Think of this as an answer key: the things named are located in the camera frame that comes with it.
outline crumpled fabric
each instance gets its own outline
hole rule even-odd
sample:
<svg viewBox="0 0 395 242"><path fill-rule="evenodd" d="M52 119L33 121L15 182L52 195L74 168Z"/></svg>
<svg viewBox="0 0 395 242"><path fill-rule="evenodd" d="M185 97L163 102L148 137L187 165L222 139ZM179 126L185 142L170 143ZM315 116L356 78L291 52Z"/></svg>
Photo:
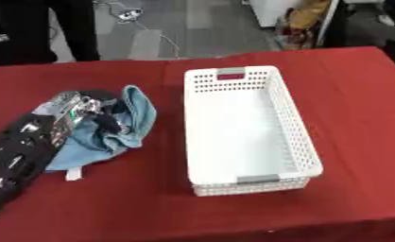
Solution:
<svg viewBox="0 0 395 242"><path fill-rule="evenodd" d="M136 86L126 86L121 100L125 102L127 110L112 116L127 127L129 132L109 133L100 129L92 117L85 118L74 129L46 170L68 170L106 161L129 148L141 147L143 139L153 127L157 111Z"/></svg>

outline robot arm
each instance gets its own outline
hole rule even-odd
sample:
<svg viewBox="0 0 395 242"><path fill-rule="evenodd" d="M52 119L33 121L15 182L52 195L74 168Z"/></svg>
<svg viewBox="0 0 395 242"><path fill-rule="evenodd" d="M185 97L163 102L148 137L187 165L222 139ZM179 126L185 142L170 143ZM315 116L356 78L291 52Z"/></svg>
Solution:
<svg viewBox="0 0 395 242"><path fill-rule="evenodd" d="M101 111L108 99L104 91L63 92L0 131L0 209L44 172L84 117L106 116L116 126Z"/></svg>

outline shoe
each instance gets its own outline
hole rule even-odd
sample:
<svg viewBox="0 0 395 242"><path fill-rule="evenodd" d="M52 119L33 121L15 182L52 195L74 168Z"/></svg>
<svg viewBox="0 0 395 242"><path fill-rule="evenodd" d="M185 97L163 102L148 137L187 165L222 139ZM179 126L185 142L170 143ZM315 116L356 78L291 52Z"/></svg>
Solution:
<svg viewBox="0 0 395 242"><path fill-rule="evenodd" d="M378 15L378 21L386 26L395 26L394 21L387 14Z"/></svg>

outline white plastic basket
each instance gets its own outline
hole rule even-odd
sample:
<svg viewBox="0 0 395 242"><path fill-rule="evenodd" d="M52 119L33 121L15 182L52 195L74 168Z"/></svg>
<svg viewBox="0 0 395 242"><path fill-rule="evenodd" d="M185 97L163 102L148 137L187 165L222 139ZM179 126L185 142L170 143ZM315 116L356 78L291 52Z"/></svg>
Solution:
<svg viewBox="0 0 395 242"><path fill-rule="evenodd" d="M303 188L322 173L276 67L188 71L184 105L188 173L198 196Z"/></svg>

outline power strip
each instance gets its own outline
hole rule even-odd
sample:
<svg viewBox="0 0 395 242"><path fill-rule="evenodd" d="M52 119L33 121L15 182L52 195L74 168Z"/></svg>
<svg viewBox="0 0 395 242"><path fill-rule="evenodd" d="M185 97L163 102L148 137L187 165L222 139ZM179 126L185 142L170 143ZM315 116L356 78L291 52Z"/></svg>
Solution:
<svg viewBox="0 0 395 242"><path fill-rule="evenodd" d="M144 11L142 9L129 9L118 15L123 24L136 21Z"/></svg>

